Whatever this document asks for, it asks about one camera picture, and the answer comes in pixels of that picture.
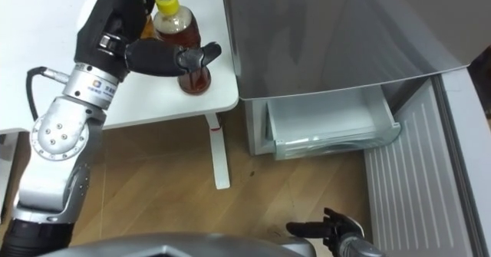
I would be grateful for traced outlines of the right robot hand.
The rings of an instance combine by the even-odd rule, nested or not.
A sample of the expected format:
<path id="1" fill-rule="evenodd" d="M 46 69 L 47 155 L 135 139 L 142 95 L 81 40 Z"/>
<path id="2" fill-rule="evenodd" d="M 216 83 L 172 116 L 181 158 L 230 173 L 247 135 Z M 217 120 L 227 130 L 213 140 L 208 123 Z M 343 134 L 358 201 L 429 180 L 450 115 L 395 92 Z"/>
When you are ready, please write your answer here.
<path id="1" fill-rule="evenodd" d="M 323 245 L 336 257 L 387 257 L 365 239 L 358 221 L 328 207 L 324 208 L 321 222 L 287 222 L 285 228 L 295 237 L 322 239 Z"/>

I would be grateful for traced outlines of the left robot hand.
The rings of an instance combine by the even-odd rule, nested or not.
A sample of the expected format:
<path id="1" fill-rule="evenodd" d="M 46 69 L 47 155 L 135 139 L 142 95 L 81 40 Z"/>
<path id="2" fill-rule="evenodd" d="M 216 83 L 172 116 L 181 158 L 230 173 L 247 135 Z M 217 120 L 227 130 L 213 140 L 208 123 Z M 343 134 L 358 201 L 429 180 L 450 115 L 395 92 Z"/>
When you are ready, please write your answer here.
<path id="1" fill-rule="evenodd" d="M 142 38 L 154 4 L 155 0 L 87 0 L 77 23 L 74 62 L 123 81 L 131 71 L 179 77 L 204 68 L 222 54 L 214 41 L 193 49 Z"/>

